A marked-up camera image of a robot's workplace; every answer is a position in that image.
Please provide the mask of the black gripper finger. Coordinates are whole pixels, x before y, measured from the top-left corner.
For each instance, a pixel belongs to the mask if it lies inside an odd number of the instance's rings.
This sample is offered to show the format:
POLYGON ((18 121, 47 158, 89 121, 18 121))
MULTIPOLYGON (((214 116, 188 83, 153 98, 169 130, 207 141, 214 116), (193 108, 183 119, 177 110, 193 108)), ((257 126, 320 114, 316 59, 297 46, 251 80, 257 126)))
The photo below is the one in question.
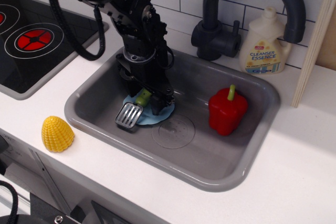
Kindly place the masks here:
POLYGON ((130 79, 126 81, 126 90, 130 97, 136 96, 140 91, 142 91, 143 86, 136 79, 130 79))
POLYGON ((150 106, 153 115, 159 115, 160 112, 165 108, 165 101, 157 95, 152 95, 150 97, 150 106))

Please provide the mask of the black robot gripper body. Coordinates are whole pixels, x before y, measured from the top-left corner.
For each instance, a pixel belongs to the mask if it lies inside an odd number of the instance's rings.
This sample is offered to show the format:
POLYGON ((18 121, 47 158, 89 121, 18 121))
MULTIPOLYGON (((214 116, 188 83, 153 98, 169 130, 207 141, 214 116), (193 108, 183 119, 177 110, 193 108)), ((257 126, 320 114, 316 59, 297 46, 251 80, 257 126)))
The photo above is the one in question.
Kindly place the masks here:
POLYGON ((171 50, 160 50, 155 52, 150 58, 140 61, 135 60, 135 57, 135 55, 126 51, 118 53, 115 57, 125 89, 127 80, 136 79, 152 95, 157 95, 164 99, 165 106, 172 105, 175 102, 174 89, 165 71, 174 64, 173 52, 171 50))

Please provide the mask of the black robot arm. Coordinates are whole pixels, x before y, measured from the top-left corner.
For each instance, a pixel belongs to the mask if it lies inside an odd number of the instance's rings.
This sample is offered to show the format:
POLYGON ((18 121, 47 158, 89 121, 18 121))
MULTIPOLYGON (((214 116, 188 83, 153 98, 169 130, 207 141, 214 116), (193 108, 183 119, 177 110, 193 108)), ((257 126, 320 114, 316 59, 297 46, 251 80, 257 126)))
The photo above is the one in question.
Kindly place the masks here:
POLYGON ((167 46, 166 23, 151 0, 78 0, 107 14, 123 40, 123 52, 117 54, 119 75, 131 97, 142 89, 150 93, 153 115, 174 103, 173 87, 165 71, 174 64, 167 46))

